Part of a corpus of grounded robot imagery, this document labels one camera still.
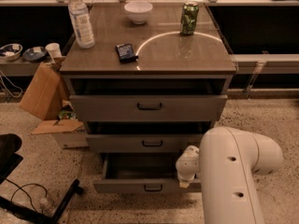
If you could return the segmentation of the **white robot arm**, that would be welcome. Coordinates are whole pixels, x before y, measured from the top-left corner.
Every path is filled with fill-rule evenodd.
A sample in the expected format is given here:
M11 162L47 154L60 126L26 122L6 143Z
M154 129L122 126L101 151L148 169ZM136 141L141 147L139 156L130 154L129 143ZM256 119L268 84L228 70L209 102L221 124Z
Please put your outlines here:
M199 175L205 224L265 224L253 177L276 172L283 163L279 144L258 133L230 127L206 132L176 162L187 188Z

